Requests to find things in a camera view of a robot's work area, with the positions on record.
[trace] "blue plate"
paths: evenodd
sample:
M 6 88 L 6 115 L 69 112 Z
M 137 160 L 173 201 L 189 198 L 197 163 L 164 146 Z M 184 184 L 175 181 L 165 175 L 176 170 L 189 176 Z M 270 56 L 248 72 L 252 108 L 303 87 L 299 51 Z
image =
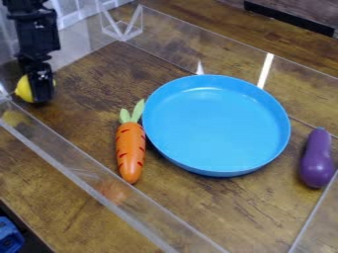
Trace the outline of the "blue plate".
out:
M 161 86 L 145 103 L 143 125 L 175 165 L 214 177 L 258 170 L 280 155 L 290 137 L 278 100 L 222 75 L 187 76 Z

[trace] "lemon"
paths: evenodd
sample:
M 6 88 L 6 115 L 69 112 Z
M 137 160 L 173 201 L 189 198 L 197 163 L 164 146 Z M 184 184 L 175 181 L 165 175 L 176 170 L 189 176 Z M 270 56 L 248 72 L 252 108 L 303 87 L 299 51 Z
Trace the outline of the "lemon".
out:
M 18 96 L 25 102 L 35 103 L 33 94 L 31 90 L 28 76 L 24 75 L 17 83 L 17 87 L 14 90 L 16 96 Z

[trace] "purple eggplant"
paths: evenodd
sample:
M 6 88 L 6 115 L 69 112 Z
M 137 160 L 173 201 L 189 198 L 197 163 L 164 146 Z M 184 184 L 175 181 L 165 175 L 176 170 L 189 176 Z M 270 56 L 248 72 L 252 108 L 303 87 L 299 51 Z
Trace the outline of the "purple eggplant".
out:
M 326 186 L 334 176 L 331 158 L 331 134 L 323 127 L 308 135 L 304 155 L 300 159 L 299 177 L 311 188 Z

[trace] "toy vegetable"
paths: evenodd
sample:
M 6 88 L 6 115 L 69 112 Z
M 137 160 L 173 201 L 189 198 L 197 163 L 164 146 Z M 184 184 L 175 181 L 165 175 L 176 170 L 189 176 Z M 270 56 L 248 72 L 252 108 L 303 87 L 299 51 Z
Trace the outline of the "toy vegetable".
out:
M 319 127 L 308 136 L 299 176 L 308 187 L 320 188 L 328 184 L 334 171 L 331 135 L 324 128 Z
M 137 124 L 144 110 L 144 100 L 141 100 L 129 116 L 125 109 L 120 111 L 121 125 L 116 131 L 116 158 L 121 178 L 135 184 L 143 172 L 145 156 L 145 133 Z

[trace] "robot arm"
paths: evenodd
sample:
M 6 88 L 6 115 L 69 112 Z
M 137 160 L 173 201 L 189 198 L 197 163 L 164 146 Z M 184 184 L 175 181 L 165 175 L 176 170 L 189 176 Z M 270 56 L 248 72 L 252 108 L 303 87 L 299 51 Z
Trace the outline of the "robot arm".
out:
M 47 102 L 55 94 L 53 72 L 45 61 L 52 58 L 49 53 L 60 49 L 60 44 L 56 11 L 44 6 L 47 1 L 2 0 L 6 17 L 16 25 L 20 51 L 14 56 L 32 92 L 29 98 L 21 98 L 31 103 Z

